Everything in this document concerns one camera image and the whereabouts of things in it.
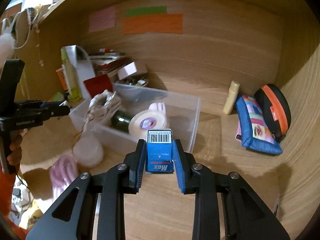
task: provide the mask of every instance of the max box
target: max box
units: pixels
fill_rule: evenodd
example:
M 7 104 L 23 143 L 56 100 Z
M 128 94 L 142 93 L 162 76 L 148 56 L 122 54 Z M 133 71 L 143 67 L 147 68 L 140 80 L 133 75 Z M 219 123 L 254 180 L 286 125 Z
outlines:
M 173 173 L 171 129 L 151 129 L 147 136 L 146 173 Z

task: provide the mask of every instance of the orange sticky note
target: orange sticky note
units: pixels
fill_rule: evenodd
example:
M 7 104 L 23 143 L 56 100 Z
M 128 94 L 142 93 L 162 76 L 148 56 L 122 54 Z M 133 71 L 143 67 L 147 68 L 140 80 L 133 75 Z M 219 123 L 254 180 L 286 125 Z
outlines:
M 150 14 L 122 19 L 122 34 L 183 32 L 183 14 Z

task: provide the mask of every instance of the plastic storage box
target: plastic storage box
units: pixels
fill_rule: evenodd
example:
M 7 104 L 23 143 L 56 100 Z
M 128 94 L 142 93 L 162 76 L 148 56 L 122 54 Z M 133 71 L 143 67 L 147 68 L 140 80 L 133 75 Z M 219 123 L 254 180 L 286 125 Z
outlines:
M 200 114 L 199 97 L 122 84 L 114 84 L 114 88 L 121 97 L 123 107 L 131 115 L 148 109 L 153 102 L 164 102 L 173 139 L 180 139 L 186 152 L 193 151 Z M 89 100 L 85 100 L 69 114 L 79 131 L 82 130 L 89 103 Z M 135 150 L 138 138 L 94 121 L 89 124 L 87 132 L 93 132 L 104 146 L 121 153 Z

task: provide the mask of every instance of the yellow plush toy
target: yellow plush toy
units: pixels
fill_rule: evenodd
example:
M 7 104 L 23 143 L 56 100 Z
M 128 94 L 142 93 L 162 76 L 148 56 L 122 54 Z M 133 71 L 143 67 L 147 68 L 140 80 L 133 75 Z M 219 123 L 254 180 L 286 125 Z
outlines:
M 32 207 L 22 214 L 19 227 L 30 230 L 42 215 L 36 200 L 33 200 Z

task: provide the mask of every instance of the person's hand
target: person's hand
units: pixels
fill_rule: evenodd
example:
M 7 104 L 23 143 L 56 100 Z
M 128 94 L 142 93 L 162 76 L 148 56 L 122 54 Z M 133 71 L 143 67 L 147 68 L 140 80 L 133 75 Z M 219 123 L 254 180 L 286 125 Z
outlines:
M 15 138 L 15 140 L 10 144 L 10 150 L 12 153 L 8 156 L 7 160 L 10 165 L 16 166 L 20 163 L 22 159 L 22 150 L 21 150 L 21 143 L 22 143 L 22 134 L 23 130 L 19 130 L 19 134 Z

